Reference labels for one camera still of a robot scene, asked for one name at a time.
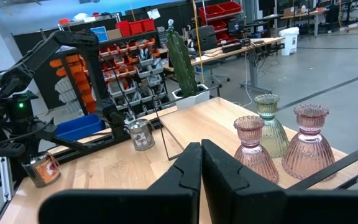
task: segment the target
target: glass candle holder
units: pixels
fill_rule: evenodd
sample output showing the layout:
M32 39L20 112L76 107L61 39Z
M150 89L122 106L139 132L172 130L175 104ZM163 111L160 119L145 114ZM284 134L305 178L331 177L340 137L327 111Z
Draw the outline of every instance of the glass candle holder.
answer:
M322 105L308 104L295 107L294 112L299 133L290 141L282 164L290 175L305 179L335 162L331 146L320 134L329 110Z
M261 145L271 157L283 156L289 142L282 124L275 118L280 98L274 94L263 94L256 96L254 101L258 114L265 123L262 128Z
M234 122L241 140L234 158L262 177L278 182L278 172L266 149L259 144L264 121L257 116L244 116Z

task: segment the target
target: workbench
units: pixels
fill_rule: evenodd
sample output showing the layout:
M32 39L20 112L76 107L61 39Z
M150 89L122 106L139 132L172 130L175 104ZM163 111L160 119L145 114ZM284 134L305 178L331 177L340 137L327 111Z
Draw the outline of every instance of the workbench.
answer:
M177 111L176 107L168 108L158 112L158 115L165 126L162 131L168 154L172 157L181 153L190 142L200 142L202 139L210 139L230 155L234 155L241 143L233 126L234 120L240 116L256 114L222 98L213 98L180 111ZM155 117L155 114L151 114L145 118ZM284 128L289 139L296 134L296 131ZM59 167L62 176L54 184L41 189L35 188L32 181L26 177L3 213L0 223L37 223L41 203L51 194L65 189L146 189L174 162L167 159L161 132L154 131L153 136L155 146L147 151L136 151L132 141L128 140L67 162ZM94 138L97 137L86 138L82 142ZM57 147L50 152L54 154L64 150L64 147ZM336 160L347 156L337 149L333 149L333 153ZM278 184L288 188L299 180L283 170L281 159L273 159L280 175ZM311 188L335 189L355 178L358 178L358 161L339 171L333 179L320 182ZM200 223L211 223L203 186Z
M310 13L299 13L299 14L295 14L292 16L283 16L281 17L281 19L286 19L287 20L287 28L290 27L290 21L293 21L293 24L295 26L295 18L300 18L300 17L308 17L308 16L314 16L314 35L317 37L318 36L318 24L319 24L319 16L328 12L329 9L323 9L321 11L313 11Z
M270 38L251 39L251 41L255 42L255 41L258 41L258 40L263 40L264 44L259 44L259 47L263 47L263 46L268 45L268 44L280 43L281 40L283 40L283 39L284 39L284 37L270 37ZM223 53L222 50L221 50L221 47L217 47L215 49L206 50L204 52L204 54L206 54L206 55L213 55L212 57L203 55L201 57L201 59L202 59L203 63L211 62L211 61L214 61L214 60L224 59L224 58L227 58L227 57L230 57L230 56L233 56L233 55L243 54L243 53L248 52L248 51L250 51L250 50L252 50L254 48L255 48L254 46L250 45L250 46L247 46L247 47L243 47L243 48L241 48L239 50L234 50L232 52ZM194 60L191 60L191 65L192 66L197 66L197 65L200 65L200 64L201 64L201 60L200 60L199 57L195 58ZM164 70L167 71L167 72L174 72L175 71L175 69L173 67L170 67L168 64L164 65L163 67L164 67ZM249 84L248 84L247 88L249 88L251 90L259 91L259 92L262 92L262 93L271 93L272 90L267 90L265 88L262 88L262 87L258 86L257 69L255 67L253 67L253 66L250 66L250 63L248 64L248 67L249 67L250 80L249 80ZM240 86L243 87L246 84L247 84L247 82L242 82L242 83L240 83Z

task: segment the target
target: white trash can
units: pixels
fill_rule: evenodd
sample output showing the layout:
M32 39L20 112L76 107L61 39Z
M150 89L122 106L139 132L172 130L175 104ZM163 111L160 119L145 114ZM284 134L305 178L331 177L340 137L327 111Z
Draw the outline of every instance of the white trash can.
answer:
M281 30L278 34L280 35L280 37L285 37L285 39L281 40L281 43L285 44L284 49L281 50L281 55L287 56L296 53L299 28L288 28L285 30Z

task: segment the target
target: cactus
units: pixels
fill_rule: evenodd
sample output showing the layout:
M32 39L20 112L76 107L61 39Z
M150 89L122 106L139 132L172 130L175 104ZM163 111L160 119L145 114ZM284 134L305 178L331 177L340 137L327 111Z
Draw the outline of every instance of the cactus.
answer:
M172 29L168 30L167 39L169 57L175 68L175 75L178 79L181 92L184 97L194 96L198 92L198 87L187 46L178 32Z

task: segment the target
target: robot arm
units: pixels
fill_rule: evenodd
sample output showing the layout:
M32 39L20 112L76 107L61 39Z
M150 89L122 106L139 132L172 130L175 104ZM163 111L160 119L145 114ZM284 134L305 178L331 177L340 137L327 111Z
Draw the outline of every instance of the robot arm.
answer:
M18 63L0 75L0 100L25 90L35 71L63 45L76 47L84 58L96 97L96 115L109 123L114 137L122 137L125 135L125 117L117 111L107 92L99 63L99 40L92 32L55 31L39 42Z

